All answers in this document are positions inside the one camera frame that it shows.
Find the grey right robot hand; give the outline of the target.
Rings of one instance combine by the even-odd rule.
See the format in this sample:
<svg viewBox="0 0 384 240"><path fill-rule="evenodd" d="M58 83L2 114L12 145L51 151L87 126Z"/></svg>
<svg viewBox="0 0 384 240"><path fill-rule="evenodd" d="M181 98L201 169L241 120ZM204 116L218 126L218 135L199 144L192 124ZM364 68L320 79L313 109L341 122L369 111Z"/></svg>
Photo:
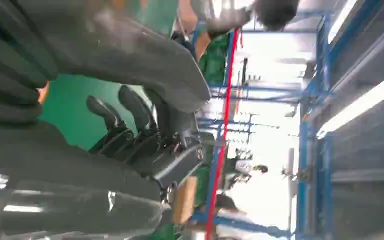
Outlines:
<svg viewBox="0 0 384 240"><path fill-rule="evenodd" d="M189 50L119 0L0 0L0 240L134 239L168 224L170 190L201 164L210 91ZM156 145L107 136L93 152L40 119L60 75L142 86Z"/></svg>

